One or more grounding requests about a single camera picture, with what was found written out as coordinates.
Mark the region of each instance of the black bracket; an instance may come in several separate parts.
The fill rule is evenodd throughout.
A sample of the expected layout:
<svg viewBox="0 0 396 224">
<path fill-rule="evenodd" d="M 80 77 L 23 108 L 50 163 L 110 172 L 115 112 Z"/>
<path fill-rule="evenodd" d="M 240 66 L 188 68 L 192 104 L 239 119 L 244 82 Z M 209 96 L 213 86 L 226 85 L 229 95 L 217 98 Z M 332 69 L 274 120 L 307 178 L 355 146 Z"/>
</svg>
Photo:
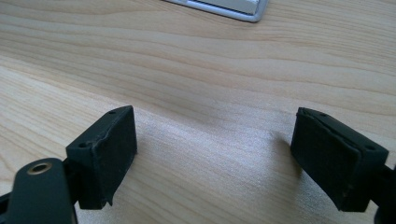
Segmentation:
<svg viewBox="0 0 396 224">
<path fill-rule="evenodd" d="M 0 224 L 77 223 L 74 203 L 102 209 L 136 154 L 134 109 L 111 110 L 67 148 L 67 159 L 44 159 L 22 167 L 13 190 L 0 197 Z"/>
<path fill-rule="evenodd" d="M 396 223 L 396 172 L 379 144 L 327 114 L 299 108 L 290 149 L 339 210 L 364 212 L 373 200 L 375 223 Z"/>
</svg>

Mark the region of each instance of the light wood surface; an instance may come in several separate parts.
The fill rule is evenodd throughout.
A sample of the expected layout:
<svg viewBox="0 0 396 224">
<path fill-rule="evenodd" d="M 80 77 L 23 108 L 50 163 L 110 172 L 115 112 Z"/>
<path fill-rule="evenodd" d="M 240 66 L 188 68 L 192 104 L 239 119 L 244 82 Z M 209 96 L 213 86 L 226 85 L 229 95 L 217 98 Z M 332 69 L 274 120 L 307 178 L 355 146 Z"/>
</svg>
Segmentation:
<svg viewBox="0 0 396 224">
<path fill-rule="evenodd" d="M 138 155 L 80 223 L 373 223 L 290 155 L 299 106 L 396 162 L 396 2 L 270 0 L 234 21 L 159 0 L 0 0 L 0 193 L 133 105 Z"/>
</svg>

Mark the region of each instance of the screw hole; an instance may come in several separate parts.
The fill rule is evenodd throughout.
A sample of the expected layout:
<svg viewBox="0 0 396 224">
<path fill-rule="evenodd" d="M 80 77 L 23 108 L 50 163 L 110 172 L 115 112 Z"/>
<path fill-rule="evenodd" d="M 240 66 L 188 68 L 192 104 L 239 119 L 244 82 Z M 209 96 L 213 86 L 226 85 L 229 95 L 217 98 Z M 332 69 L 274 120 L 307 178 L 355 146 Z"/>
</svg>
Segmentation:
<svg viewBox="0 0 396 224">
<path fill-rule="evenodd" d="M 28 171 L 28 175 L 40 175 L 44 172 L 48 171 L 52 167 L 52 164 L 49 162 L 39 163 L 37 165 L 32 166 Z"/>
<path fill-rule="evenodd" d="M 373 146 L 366 146 L 366 148 L 370 149 L 370 150 L 375 150 L 375 147 L 373 147 Z"/>
</svg>

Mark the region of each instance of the wooden table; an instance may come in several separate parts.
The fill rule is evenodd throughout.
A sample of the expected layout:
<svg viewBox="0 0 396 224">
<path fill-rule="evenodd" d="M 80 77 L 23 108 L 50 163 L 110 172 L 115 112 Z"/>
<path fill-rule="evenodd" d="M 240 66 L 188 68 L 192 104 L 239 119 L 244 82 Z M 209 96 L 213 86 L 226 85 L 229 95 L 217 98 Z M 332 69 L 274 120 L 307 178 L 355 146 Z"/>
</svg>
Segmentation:
<svg viewBox="0 0 396 224">
<path fill-rule="evenodd" d="M 290 155 L 299 106 L 396 162 L 394 0 L 271 0 L 245 23 L 160 0 L 0 1 L 0 193 L 133 105 L 138 155 L 80 223 L 372 223 Z"/>
</svg>

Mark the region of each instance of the white object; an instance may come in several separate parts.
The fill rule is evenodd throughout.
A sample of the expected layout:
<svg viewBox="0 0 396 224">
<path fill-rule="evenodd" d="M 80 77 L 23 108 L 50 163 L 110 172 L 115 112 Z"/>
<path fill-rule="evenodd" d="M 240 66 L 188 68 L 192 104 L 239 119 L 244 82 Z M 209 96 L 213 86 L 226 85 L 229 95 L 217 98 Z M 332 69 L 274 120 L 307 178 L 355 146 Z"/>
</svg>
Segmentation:
<svg viewBox="0 0 396 224">
<path fill-rule="evenodd" d="M 268 0 L 165 0 L 186 7 L 231 17 L 240 21 L 259 21 Z"/>
</svg>

